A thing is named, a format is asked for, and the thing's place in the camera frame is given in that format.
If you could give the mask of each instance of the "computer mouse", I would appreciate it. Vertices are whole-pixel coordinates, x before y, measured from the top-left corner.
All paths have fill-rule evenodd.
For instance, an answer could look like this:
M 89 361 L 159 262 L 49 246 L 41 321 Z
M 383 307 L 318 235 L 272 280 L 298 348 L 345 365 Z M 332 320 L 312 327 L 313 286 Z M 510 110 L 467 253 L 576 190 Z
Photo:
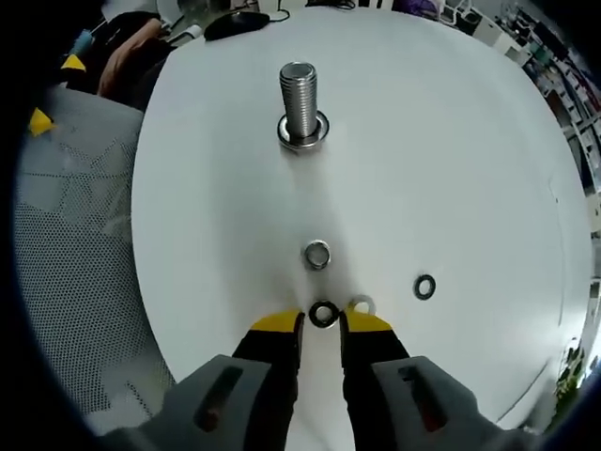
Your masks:
M 270 16 L 261 12 L 237 11 L 216 19 L 205 29 L 205 40 L 217 40 L 263 28 Z

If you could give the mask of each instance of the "person's arm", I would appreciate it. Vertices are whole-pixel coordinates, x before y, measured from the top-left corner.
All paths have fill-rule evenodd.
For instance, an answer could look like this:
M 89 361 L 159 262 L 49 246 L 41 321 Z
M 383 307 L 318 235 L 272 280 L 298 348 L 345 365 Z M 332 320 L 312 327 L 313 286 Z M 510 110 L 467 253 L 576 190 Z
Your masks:
M 99 96 L 105 97 L 111 91 L 116 77 L 127 58 L 142 47 L 147 40 L 156 38 L 161 33 L 161 27 L 161 21 L 150 19 L 111 54 L 100 76 L 97 92 Z

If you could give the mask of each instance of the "bolt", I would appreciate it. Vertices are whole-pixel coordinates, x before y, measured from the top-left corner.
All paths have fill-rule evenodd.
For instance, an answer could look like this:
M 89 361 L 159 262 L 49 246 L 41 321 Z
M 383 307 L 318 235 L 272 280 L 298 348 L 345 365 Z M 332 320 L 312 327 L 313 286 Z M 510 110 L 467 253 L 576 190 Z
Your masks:
M 309 63 L 288 63 L 280 70 L 287 130 L 292 138 L 311 136 L 317 128 L 317 72 Z

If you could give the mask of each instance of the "desk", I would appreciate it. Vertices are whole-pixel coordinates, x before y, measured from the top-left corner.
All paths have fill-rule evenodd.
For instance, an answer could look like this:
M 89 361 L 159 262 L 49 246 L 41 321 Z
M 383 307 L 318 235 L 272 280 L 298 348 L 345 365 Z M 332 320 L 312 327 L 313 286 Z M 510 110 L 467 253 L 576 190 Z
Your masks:
M 276 134 L 278 73 L 294 60 L 316 66 L 331 122 L 311 157 Z M 586 312 L 586 202 L 543 97 L 483 43 L 404 14 L 307 8 L 175 50 L 131 206 L 140 289 L 176 381 L 263 315 L 363 293 L 497 421 Z M 332 252 L 319 276 L 300 258 L 312 239 Z M 426 302 L 412 294 L 422 272 L 437 281 Z M 336 328 L 305 326 L 290 449 L 352 449 L 338 352 Z

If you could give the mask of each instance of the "chair backrest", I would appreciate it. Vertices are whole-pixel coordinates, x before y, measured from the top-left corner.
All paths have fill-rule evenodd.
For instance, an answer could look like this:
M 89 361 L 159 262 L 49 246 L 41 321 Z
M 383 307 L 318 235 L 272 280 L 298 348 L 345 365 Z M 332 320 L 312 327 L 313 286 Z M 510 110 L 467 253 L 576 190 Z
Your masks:
M 16 179 L 17 274 L 32 329 L 88 425 L 102 434 L 159 411 L 173 384 L 150 330 L 131 247 L 142 113 L 54 88 L 54 128 L 25 138 Z

